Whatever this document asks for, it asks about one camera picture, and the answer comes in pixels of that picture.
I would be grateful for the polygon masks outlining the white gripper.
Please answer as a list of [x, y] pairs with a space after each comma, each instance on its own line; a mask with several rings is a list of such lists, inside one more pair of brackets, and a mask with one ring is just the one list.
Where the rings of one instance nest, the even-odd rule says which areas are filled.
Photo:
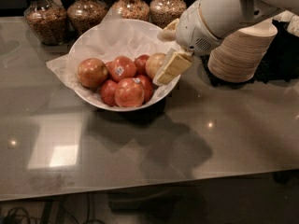
[[176, 40], [183, 48], [167, 52], [153, 79], [153, 83], [158, 86], [167, 85], [184, 73], [192, 65], [191, 53], [196, 56], [207, 55], [222, 42], [221, 38], [209, 31], [202, 15], [201, 0], [189, 6], [179, 19], [171, 21], [157, 34], [157, 38], [162, 42]]

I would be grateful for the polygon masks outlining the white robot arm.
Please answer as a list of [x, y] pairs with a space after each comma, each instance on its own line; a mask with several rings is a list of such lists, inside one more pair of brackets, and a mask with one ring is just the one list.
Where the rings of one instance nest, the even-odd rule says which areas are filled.
[[169, 84], [187, 70], [195, 57], [219, 47], [225, 37], [288, 10], [298, 13], [299, 0], [197, 0], [159, 34], [179, 49], [170, 49], [154, 76], [158, 86]]

